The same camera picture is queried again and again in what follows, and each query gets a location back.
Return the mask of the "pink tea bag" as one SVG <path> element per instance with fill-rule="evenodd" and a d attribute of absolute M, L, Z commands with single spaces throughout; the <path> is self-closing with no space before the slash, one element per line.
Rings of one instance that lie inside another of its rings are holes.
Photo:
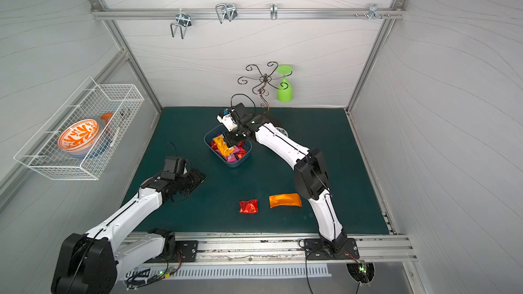
<path fill-rule="evenodd" d="M 226 157 L 225 157 L 225 160 L 226 160 L 228 163 L 235 163 L 235 162 L 237 162 L 238 159 L 237 159 L 236 155 L 235 155 L 234 153 L 232 153 L 232 154 L 226 156 Z"/>

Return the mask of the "yellow foil tea bag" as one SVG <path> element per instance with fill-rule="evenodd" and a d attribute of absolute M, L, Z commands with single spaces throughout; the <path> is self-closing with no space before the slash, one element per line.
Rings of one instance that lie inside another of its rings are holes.
<path fill-rule="evenodd" d="M 226 157 L 232 153 L 234 153 L 235 149 L 234 147 L 229 147 L 224 140 L 224 137 L 222 134 L 218 135 L 217 137 L 214 137 L 213 140 L 217 144 L 218 151 L 223 157 Z"/>

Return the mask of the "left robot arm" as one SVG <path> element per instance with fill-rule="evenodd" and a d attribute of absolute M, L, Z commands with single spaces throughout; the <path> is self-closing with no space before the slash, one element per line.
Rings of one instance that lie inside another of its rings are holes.
<path fill-rule="evenodd" d="M 153 229 L 122 245 L 129 234 L 177 194 L 188 195 L 205 180 L 196 168 L 184 174 L 160 172 L 145 180 L 138 192 L 113 215 L 84 234 L 62 243 L 51 284 L 52 293 L 110 293 L 128 272 L 150 259 L 170 264 L 183 260 L 171 231 Z"/>

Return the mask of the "orange foil tea bag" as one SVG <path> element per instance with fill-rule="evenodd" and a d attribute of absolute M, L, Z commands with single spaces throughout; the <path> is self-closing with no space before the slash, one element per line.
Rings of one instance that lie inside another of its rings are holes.
<path fill-rule="evenodd" d="M 298 193 L 271 195 L 269 202 L 270 208 L 279 206 L 302 207 L 301 196 Z"/>

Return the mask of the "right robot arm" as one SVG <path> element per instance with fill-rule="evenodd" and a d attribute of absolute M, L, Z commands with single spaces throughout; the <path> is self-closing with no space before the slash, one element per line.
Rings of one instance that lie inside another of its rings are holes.
<path fill-rule="evenodd" d="M 323 153 L 307 148 L 284 135 L 264 114 L 249 113 L 239 103 L 221 110 L 217 120 L 226 128 L 225 143 L 232 147 L 243 140 L 255 140 L 286 162 L 294 173 L 296 192 L 311 205 L 324 248 L 339 253 L 347 235 L 336 216 L 330 192 L 330 177 Z"/>

